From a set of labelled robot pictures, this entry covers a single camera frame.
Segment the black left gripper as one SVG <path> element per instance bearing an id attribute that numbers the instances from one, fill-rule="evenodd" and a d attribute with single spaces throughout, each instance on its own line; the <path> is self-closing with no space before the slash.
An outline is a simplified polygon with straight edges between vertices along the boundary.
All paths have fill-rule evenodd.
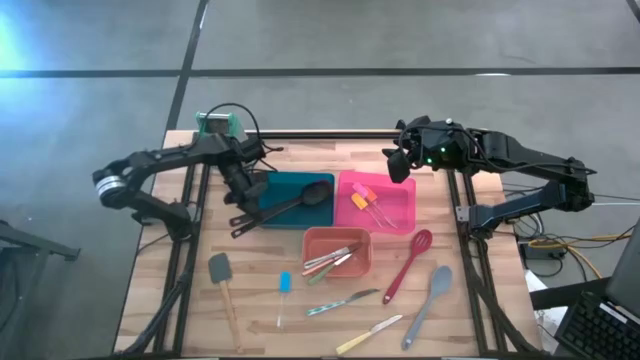
<path id="1" fill-rule="evenodd" d="M 266 181 L 254 176 L 244 168 L 246 158 L 236 152 L 222 152 L 218 155 L 218 170 L 229 191 L 223 198 L 225 204 L 238 204 L 249 218 L 260 219 L 262 209 L 260 195 L 267 189 Z"/>

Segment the orange spatula clear handle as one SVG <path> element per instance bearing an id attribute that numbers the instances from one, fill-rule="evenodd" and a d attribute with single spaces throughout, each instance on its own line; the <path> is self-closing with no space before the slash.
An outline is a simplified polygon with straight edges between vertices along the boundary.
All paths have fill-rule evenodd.
<path id="1" fill-rule="evenodd" d="M 379 201 L 378 201 L 378 196 L 376 195 L 376 193 L 369 188 L 368 186 L 365 187 L 365 190 L 367 191 L 367 196 L 366 199 L 369 202 L 369 204 L 374 208 L 375 211 L 378 212 L 378 214 L 392 227 L 392 228 L 396 228 L 397 225 L 391 220 L 391 218 L 383 211 L 383 209 L 381 208 Z"/>

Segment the pink spatula clear handle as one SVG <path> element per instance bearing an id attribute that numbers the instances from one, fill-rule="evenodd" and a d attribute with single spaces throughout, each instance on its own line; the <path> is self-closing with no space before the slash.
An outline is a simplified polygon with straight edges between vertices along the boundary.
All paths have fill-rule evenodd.
<path id="1" fill-rule="evenodd" d="M 352 185 L 352 188 L 353 188 L 353 190 L 354 190 L 354 193 L 358 193 L 358 194 L 360 194 L 360 195 L 361 195 L 361 196 L 362 196 L 362 197 L 367 201 L 367 199 L 366 199 L 367 191 L 365 190 L 365 187 L 366 187 L 365 185 L 362 185 L 362 184 L 361 184 L 361 183 L 359 183 L 359 182 L 356 182 L 356 183 L 354 183 L 354 184 Z M 378 212 L 377 212 L 377 211 L 375 211 L 375 210 L 374 210 L 374 208 L 373 208 L 371 205 L 370 205 L 370 207 L 372 208 L 372 210 L 374 211 L 374 213 L 377 213 L 377 214 L 378 214 Z"/>

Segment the yellow spatula clear handle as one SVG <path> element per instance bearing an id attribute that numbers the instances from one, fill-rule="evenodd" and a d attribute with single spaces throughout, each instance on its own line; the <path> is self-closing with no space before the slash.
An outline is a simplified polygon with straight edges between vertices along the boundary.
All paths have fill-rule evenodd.
<path id="1" fill-rule="evenodd" d="M 361 211 L 364 211 L 370 215 L 370 217 L 374 220 L 374 222 L 379 226 L 383 227 L 380 219 L 375 215 L 374 211 L 370 207 L 369 203 L 358 193 L 354 193 L 351 195 L 351 201 L 354 205 Z"/>

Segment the black ladle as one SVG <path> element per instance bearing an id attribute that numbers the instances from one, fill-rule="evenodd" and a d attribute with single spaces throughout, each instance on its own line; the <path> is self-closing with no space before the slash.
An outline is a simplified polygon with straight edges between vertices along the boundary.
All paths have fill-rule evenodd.
<path id="1" fill-rule="evenodd" d="M 259 210 L 254 214 L 243 214 L 231 218 L 229 225 L 237 229 L 231 232 L 232 238 L 238 238 L 265 221 L 280 215 L 298 205 L 314 206 L 326 200 L 333 193 L 333 186 L 328 181 L 317 181 L 306 185 L 299 196 Z"/>

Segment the teal plastic bin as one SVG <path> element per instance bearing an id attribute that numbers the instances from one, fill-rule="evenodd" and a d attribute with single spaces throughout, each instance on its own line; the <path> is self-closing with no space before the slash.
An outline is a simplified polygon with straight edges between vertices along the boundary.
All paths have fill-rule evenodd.
<path id="1" fill-rule="evenodd" d="M 335 185 L 335 178 L 330 173 L 269 172 L 268 188 L 259 198 L 260 207 L 265 209 L 293 199 L 301 194 L 306 185 L 318 181 L 326 181 L 331 187 Z M 297 205 L 267 220 L 262 227 L 289 230 L 328 227 L 333 225 L 333 213 L 334 200 L 330 195 L 317 205 Z"/>

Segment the grey spatula wooden handle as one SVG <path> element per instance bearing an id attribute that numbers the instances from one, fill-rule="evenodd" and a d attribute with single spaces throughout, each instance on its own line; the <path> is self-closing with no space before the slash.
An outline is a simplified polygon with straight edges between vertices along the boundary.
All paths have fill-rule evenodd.
<path id="1" fill-rule="evenodd" d="M 229 291 L 229 281 L 232 279 L 232 270 L 227 254 L 219 253 L 213 255 L 208 261 L 208 268 L 211 282 L 220 287 L 235 351 L 238 354 L 243 354 L 244 347 L 241 341 L 235 308 Z"/>

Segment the orange plastic bin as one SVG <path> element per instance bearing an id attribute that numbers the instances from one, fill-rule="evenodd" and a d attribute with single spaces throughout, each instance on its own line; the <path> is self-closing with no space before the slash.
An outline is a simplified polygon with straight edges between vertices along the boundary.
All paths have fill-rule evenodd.
<path id="1" fill-rule="evenodd" d="M 355 278 L 366 275 L 372 268 L 372 240 L 364 228 L 313 227 L 303 238 L 302 260 L 304 269 L 317 258 L 346 248 L 352 254 L 344 263 L 330 270 L 326 278 Z"/>

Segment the pink plastic bin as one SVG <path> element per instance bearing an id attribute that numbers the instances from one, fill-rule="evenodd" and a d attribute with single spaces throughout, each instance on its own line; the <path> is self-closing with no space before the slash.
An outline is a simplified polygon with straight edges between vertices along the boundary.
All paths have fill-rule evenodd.
<path id="1" fill-rule="evenodd" d="M 351 201 L 354 193 L 352 185 L 356 182 L 371 188 L 378 196 L 383 211 L 397 225 L 392 228 L 380 215 L 383 227 L 379 227 L 370 215 L 359 210 Z M 374 233 L 404 235 L 412 232 L 416 226 L 416 182 L 407 179 L 403 183 L 393 183 L 388 175 L 343 171 L 338 178 L 334 225 L 343 227 L 362 227 Z"/>

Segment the brown-handled knife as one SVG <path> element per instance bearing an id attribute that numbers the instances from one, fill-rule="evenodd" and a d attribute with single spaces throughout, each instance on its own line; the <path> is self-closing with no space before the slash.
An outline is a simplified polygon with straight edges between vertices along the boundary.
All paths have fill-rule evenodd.
<path id="1" fill-rule="evenodd" d="M 352 244 L 352 245 L 348 245 L 346 247 L 349 247 L 349 249 L 351 250 L 351 254 L 353 254 L 356 250 L 358 250 L 361 245 L 360 244 Z M 338 256 L 332 259 L 328 259 L 325 261 L 322 261 L 318 264 L 316 264 L 315 266 L 309 268 L 309 269 L 304 269 L 304 271 L 302 272 L 303 276 L 309 276 L 311 274 L 317 273 L 318 271 L 320 271 L 324 266 L 328 265 L 332 260 L 337 260 L 338 258 L 342 257 L 342 256 Z"/>

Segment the silver metal knife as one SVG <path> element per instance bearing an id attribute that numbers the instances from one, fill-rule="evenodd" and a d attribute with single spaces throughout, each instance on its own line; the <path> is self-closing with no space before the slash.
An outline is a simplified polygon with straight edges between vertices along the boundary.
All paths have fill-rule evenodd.
<path id="1" fill-rule="evenodd" d="M 338 257 L 338 256 L 346 255 L 346 254 L 348 254 L 350 252 L 351 252 L 351 250 L 349 249 L 349 247 L 343 247 L 343 248 L 335 250 L 335 251 L 333 251 L 333 252 L 331 252 L 329 254 L 326 254 L 326 255 L 311 259 L 311 260 L 305 262 L 303 264 L 303 267 L 304 267 L 304 269 L 309 269 L 309 268 L 315 266 L 316 264 L 318 264 L 318 263 L 320 263 L 322 261 L 325 261 L 325 260 L 328 260 L 328 259 L 332 259 L 332 258 L 335 258 L 335 257 Z"/>

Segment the teal patterned handle knife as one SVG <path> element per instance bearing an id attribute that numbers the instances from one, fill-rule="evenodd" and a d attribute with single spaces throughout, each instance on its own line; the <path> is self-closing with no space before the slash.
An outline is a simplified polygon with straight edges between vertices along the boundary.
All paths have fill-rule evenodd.
<path id="1" fill-rule="evenodd" d="M 306 315 L 308 317 L 315 316 L 315 315 L 324 313 L 326 311 L 335 309 L 337 307 L 346 305 L 346 304 L 348 304 L 350 302 L 353 302 L 355 300 L 358 300 L 358 299 L 360 299 L 362 297 L 366 297 L 368 295 L 377 293 L 379 291 L 380 291 L 380 289 L 377 289 L 377 288 L 370 288 L 370 289 L 366 289 L 366 290 L 361 290 L 361 291 L 358 291 L 358 292 L 352 294 L 350 297 L 348 297 L 346 299 L 343 299 L 343 300 L 340 300 L 340 301 L 337 301 L 337 302 L 333 302 L 333 303 L 329 303 L 329 304 L 325 304 L 325 305 L 322 305 L 322 306 L 307 310 Z"/>

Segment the grey-blue silicone spoon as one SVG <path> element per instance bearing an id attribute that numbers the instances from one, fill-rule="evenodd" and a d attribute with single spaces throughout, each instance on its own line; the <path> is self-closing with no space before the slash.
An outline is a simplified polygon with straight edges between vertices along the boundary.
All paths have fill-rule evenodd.
<path id="1" fill-rule="evenodd" d="M 435 299 L 443 294 L 445 294 L 451 287 L 452 283 L 452 270 L 449 266 L 443 265 L 439 266 L 433 273 L 429 293 L 426 299 L 425 304 L 421 307 L 420 311 L 416 315 L 414 321 L 409 327 L 407 333 L 402 339 L 401 349 L 403 351 L 407 351 L 415 341 L 420 328 L 422 326 L 422 322 L 425 320 L 429 308 Z"/>

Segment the red slotted spatula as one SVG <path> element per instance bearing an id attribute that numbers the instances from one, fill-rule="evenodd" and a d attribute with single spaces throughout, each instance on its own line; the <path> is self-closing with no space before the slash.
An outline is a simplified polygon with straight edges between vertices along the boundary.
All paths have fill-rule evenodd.
<path id="1" fill-rule="evenodd" d="M 394 298 L 395 294 L 399 290 L 400 285 L 404 277 L 406 276 L 410 266 L 412 265 L 413 261 L 416 259 L 418 255 L 429 250 L 431 248 L 432 242 L 433 242 L 433 234 L 431 231 L 427 229 L 420 230 L 413 236 L 410 242 L 409 257 L 407 258 L 403 267 L 401 268 L 397 276 L 394 278 L 394 280 L 386 290 L 382 299 L 382 303 L 384 305 L 388 304 Z"/>

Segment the cream-handled table knife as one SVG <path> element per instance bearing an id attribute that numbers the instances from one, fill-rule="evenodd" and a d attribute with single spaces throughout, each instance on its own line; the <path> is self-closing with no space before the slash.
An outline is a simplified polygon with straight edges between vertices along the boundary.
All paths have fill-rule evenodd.
<path id="1" fill-rule="evenodd" d="M 379 331 L 381 331 L 381 330 L 393 325 L 394 323 L 398 322 L 402 318 L 403 318 L 403 316 L 401 314 L 398 314 L 398 315 L 394 315 L 394 316 L 392 316 L 392 317 L 390 317 L 390 318 L 388 318 L 388 319 L 386 319 L 386 320 L 374 325 L 366 333 L 363 333 L 363 334 L 359 335 L 358 337 L 353 338 L 353 339 L 347 341 L 346 343 L 338 346 L 336 348 L 336 354 L 337 355 L 343 355 L 343 354 L 347 353 L 352 348 L 354 348 L 357 345 L 359 345 L 360 343 L 364 342 L 365 340 L 367 340 L 372 335 L 374 335 L 377 332 L 379 332 Z"/>

